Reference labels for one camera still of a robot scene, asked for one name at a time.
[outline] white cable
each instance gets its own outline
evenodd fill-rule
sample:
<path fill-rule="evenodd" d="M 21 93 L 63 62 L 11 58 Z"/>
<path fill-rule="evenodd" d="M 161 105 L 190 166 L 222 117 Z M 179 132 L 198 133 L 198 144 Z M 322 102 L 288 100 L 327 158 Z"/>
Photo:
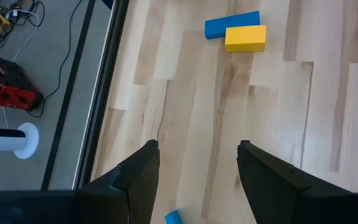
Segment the white cable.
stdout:
<path fill-rule="evenodd" d="M 4 108 L 3 106 L 2 106 L 1 108 L 2 108 L 2 110 L 3 110 L 3 112 L 4 112 L 6 129 L 9 129 L 9 125 L 8 125 L 8 123 L 7 123 L 7 116 L 6 116 L 6 111 L 5 111 L 5 108 Z"/>
<path fill-rule="evenodd" d="M 34 36 L 34 34 L 37 32 L 38 29 L 38 25 L 40 24 L 40 17 L 38 17 L 38 15 L 36 15 L 34 12 L 30 12 L 30 11 L 26 11 L 26 10 L 22 10 L 22 9 L 13 9 L 11 11 L 9 11 L 7 13 L 7 15 L 11 15 L 11 12 L 13 11 L 19 11 L 19 12 L 26 12 L 26 13 L 30 13 L 33 16 L 36 16 L 38 22 L 37 25 L 35 26 L 34 32 L 31 34 L 31 36 L 25 41 L 23 47 L 15 54 L 15 57 L 13 57 L 12 61 L 14 61 L 16 59 L 16 57 L 20 54 L 20 52 L 22 52 L 22 50 L 24 49 L 24 47 L 27 45 L 27 43 L 29 42 L 29 40 Z"/>

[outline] yellow foam block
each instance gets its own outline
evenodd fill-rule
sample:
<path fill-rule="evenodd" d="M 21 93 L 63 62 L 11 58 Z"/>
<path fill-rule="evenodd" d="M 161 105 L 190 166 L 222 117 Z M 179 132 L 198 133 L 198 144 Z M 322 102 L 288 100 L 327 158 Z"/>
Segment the yellow foam block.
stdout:
<path fill-rule="evenodd" d="M 266 25 L 229 27 L 224 45 L 227 52 L 261 52 L 265 50 Z"/>

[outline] white pipe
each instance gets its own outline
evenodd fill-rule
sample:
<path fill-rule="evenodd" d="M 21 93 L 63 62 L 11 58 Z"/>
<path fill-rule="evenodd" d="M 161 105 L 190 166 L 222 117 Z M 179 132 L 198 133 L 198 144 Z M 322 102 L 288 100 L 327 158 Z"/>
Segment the white pipe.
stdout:
<path fill-rule="evenodd" d="M 0 129 L 0 152 L 11 151 L 20 158 L 27 159 L 37 150 L 39 144 L 37 127 L 24 123 L 17 130 Z"/>

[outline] wood grain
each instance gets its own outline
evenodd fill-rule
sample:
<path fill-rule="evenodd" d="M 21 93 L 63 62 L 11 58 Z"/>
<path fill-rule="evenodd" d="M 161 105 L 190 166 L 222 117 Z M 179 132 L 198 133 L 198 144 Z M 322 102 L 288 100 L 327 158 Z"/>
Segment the wood grain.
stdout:
<path fill-rule="evenodd" d="M 204 22 L 260 10 L 261 53 L 228 54 Z M 160 143 L 152 223 L 255 223 L 240 140 L 358 191 L 358 1 L 131 0 L 93 178 Z"/>

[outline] gray concrete floor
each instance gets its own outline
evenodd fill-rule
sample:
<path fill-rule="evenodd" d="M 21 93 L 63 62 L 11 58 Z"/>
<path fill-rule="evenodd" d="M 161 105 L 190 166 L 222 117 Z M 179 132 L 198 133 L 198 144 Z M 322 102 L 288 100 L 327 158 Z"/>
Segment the gray concrete floor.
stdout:
<path fill-rule="evenodd" d="M 68 22 L 77 3 L 78 0 L 44 1 L 44 23 L 15 59 L 44 95 L 57 86 L 58 69 L 68 50 Z M 6 108 L 10 128 L 16 129 L 26 122 L 34 123 L 38 127 L 40 145 L 37 152 L 26 160 L 18 159 L 11 152 L 0 152 L 0 190 L 40 189 L 87 5 L 88 0 L 83 0 L 75 13 L 71 55 L 63 68 L 61 87 L 47 100 L 44 115 L 41 118 L 33 118 L 25 111 Z M 110 10 L 97 0 L 63 130 L 64 137 L 58 153 L 60 165 L 54 172 L 55 188 L 70 188 L 75 175 L 109 15 Z M 15 27 L 15 32 L 0 49 L 0 57 L 12 59 L 33 31 L 34 27 L 30 24 Z M 1 107 L 0 128 L 6 128 Z"/>

